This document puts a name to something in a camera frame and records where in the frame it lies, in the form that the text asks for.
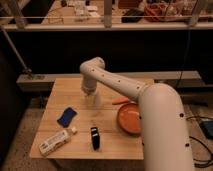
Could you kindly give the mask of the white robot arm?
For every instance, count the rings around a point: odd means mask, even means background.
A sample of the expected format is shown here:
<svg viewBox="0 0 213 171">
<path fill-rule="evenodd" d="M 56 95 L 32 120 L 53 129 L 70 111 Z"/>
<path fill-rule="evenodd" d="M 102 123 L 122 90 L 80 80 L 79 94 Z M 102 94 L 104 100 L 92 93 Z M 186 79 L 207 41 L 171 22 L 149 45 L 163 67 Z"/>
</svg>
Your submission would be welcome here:
<svg viewBox="0 0 213 171">
<path fill-rule="evenodd" d="M 83 62 L 80 73 L 81 88 L 87 95 L 100 82 L 138 104 L 145 171 L 195 171 L 183 103 L 174 88 L 108 72 L 100 57 Z"/>
</svg>

